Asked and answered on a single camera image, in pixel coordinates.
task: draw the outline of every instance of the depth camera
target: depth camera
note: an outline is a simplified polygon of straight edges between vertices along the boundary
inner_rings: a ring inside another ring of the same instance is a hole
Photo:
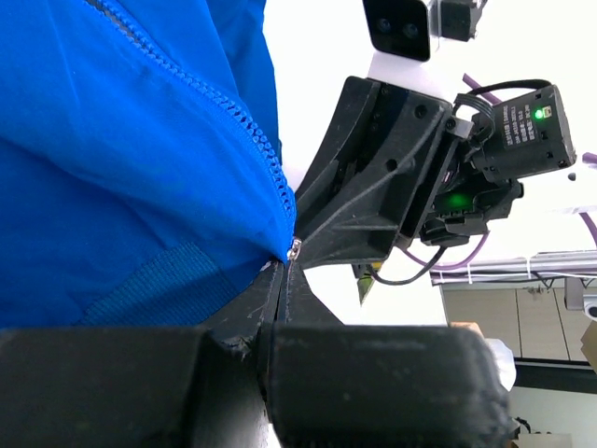
[[[438,0],[364,0],[373,47],[426,62],[437,49]]]

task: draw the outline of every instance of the black plastic bracket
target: black plastic bracket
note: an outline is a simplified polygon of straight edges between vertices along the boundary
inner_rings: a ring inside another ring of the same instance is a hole
[[[297,191],[300,262],[367,264],[418,234],[460,137],[450,103],[349,77]]]

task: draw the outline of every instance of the zipper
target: zipper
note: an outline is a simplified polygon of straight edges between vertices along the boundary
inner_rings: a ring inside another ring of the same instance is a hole
[[[132,23],[132,20],[127,18],[125,14],[118,11],[115,7],[109,5],[105,0],[84,0],[85,3],[93,7],[98,12],[102,13],[106,18],[111,20],[118,29],[127,36],[131,42],[139,48],[147,57],[158,63],[164,69],[171,72],[181,81],[187,84],[190,88],[201,93],[204,97],[211,100],[221,109],[228,112],[228,115],[237,123],[250,137],[253,142],[253,147],[259,152],[260,158],[270,171],[271,178],[280,198],[280,205],[286,217],[286,223],[290,233],[294,231],[296,219],[296,206],[291,200],[292,191],[285,181],[285,176],[282,172],[282,166],[276,156],[275,150],[268,140],[268,137],[263,133],[249,113],[230,100],[227,96],[217,91],[207,82],[197,79],[189,73],[183,71],[179,66],[173,63],[161,50],[159,50],[152,42],[145,37],[138,26]],[[288,251],[290,254],[293,250],[295,242],[292,242],[291,248]]]

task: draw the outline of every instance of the camera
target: camera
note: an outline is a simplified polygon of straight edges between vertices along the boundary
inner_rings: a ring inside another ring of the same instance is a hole
[[[474,38],[487,0],[364,0],[363,5],[377,51],[424,63],[441,37]]]
[[[364,0],[371,43],[382,53],[426,62],[437,50],[438,0]]]

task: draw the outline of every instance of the jacket zipper teeth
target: jacket zipper teeth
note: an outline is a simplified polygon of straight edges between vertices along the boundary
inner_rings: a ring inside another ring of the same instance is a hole
[[[183,80],[187,85],[189,85],[189,87],[195,89],[199,93],[211,99],[216,105],[219,105],[222,109],[226,110],[229,115],[244,128],[244,130],[253,140],[253,143],[257,146],[259,152],[265,155],[264,162],[268,164],[268,168],[275,183],[278,196],[281,200],[281,206],[285,212],[288,227],[291,231],[294,230],[293,221],[295,219],[296,210],[290,200],[289,187],[285,182],[282,167],[280,166],[280,162],[275,154],[275,150],[268,141],[267,136],[264,135],[261,129],[259,129],[257,124],[253,121],[253,118],[244,112],[240,106],[236,105],[234,101],[231,101],[228,97],[224,96],[221,92],[214,89],[205,81],[196,79],[195,77],[182,71],[174,63],[167,61],[166,57],[155,51],[151,43],[147,42],[146,39],[137,30],[135,30],[133,26],[131,26],[129,21],[127,21],[127,19],[123,17],[119,11],[116,11],[104,0],[84,1],[97,11],[104,14],[109,20],[117,25],[119,30],[128,38],[130,38],[132,42],[151,59]]]

